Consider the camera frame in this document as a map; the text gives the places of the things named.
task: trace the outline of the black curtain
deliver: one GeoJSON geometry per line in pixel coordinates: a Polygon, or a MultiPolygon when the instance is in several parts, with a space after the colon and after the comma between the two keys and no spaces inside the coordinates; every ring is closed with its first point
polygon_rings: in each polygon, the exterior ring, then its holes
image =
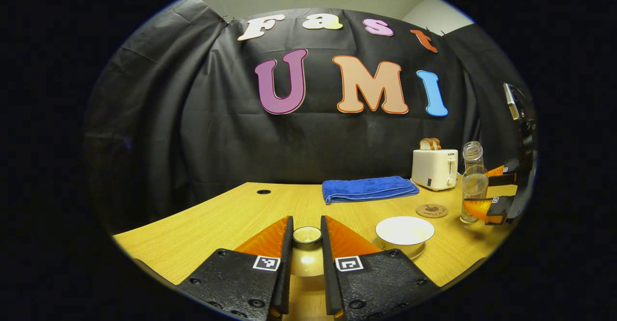
{"type": "Polygon", "coordinates": [[[462,146],[480,140],[491,169],[516,154],[504,81],[525,88],[507,57],[474,25],[439,36],[394,18],[341,9],[269,12],[227,24],[202,0],[179,0],[126,40],[95,85],[85,125],[93,201],[108,229],[120,233],[247,181],[409,178],[421,138],[458,149],[460,172],[462,146]],[[264,36],[237,40],[247,20],[278,13],[285,19],[264,36]],[[314,13],[337,15],[343,27],[302,27],[314,13]],[[368,33],[366,18],[383,20],[394,36],[368,33]],[[411,29],[429,36],[438,53],[422,46],[411,29]],[[285,97],[289,68],[282,57],[296,49],[308,50],[306,98],[290,114],[269,114],[254,69],[277,60],[276,94],[285,97]],[[383,61],[401,66],[407,114],[388,114],[381,104],[374,112],[368,106],[357,114],[339,112],[337,55],[357,57],[372,75],[383,61]],[[419,70],[438,75],[445,117],[427,114],[419,70]]]}

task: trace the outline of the purple letter u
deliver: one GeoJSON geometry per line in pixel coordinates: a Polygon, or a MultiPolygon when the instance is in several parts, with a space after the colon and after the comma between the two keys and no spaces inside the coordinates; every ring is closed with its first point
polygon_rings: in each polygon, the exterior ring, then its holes
{"type": "Polygon", "coordinates": [[[306,93],[304,83],[304,63],[302,60],[309,52],[299,49],[287,53],[282,60],[289,64],[291,91],[285,98],[279,98],[274,91],[274,68],[276,60],[267,60],[255,67],[259,83],[259,99],[264,109],[271,114],[289,114],[302,105],[306,93]]]}

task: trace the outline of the blue towel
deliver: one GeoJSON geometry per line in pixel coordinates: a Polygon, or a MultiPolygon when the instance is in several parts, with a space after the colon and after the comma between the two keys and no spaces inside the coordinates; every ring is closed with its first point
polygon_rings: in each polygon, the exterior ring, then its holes
{"type": "Polygon", "coordinates": [[[400,176],[361,180],[328,180],[322,184],[323,199],[326,204],[387,200],[388,198],[413,196],[418,192],[418,187],[412,181],[400,176]]]}

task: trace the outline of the bread slice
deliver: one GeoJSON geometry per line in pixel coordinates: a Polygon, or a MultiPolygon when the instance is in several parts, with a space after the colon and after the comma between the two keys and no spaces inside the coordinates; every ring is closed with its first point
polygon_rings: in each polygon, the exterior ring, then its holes
{"type": "Polygon", "coordinates": [[[439,145],[439,139],[431,138],[430,140],[432,141],[432,145],[434,146],[433,150],[441,150],[441,145],[439,145]]]}
{"type": "Polygon", "coordinates": [[[420,150],[432,150],[432,143],[429,139],[424,138],[420,141],[420,150]]]}

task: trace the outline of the glass bottle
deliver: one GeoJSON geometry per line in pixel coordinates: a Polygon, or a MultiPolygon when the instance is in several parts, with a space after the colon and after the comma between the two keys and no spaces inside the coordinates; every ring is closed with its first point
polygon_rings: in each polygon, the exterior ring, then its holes
{"type": "MultiPolygon", "coordinates": [[[[485,175],[487,171],[484,167],[483,152],[484,149],[478,141],[470,141],[463,146],[463,159],[465,160],[465,174],[463,174],[463,181],[461,183],[463,200],[486,198],[489,178],[485,175]]],[[[467,213],[465,207],[461,206],[460,220],[466,224],[472,224],[478,221],[478,218],[467,213]]]]}

